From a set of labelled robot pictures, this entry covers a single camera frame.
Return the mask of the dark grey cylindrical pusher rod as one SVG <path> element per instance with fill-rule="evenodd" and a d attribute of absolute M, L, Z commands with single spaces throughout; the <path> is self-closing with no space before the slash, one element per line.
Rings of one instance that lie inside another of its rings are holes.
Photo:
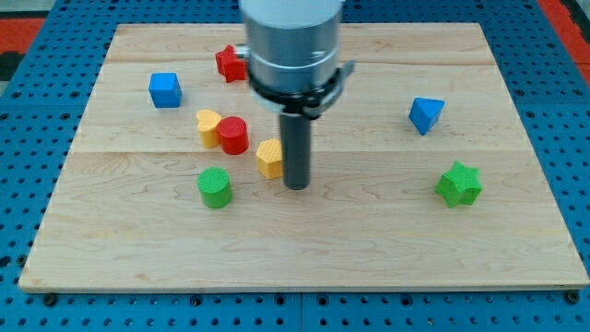
<path fill-rule="evenodd" d="M 310 183 L 311 121 L 296 113 L 282 113 L 278 119 L 284 185 L 305 189 Z"/>

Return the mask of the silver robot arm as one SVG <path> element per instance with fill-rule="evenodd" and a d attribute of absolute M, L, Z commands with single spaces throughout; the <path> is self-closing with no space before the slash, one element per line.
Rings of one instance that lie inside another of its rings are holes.
<path fill-rule="evenodd" d="M 310 183 L 311 122 L 339 98 L 348 62 L 338 65 L 339 0 L 240 0 L 253 96 L 279 120 L 284 185 Z"/>

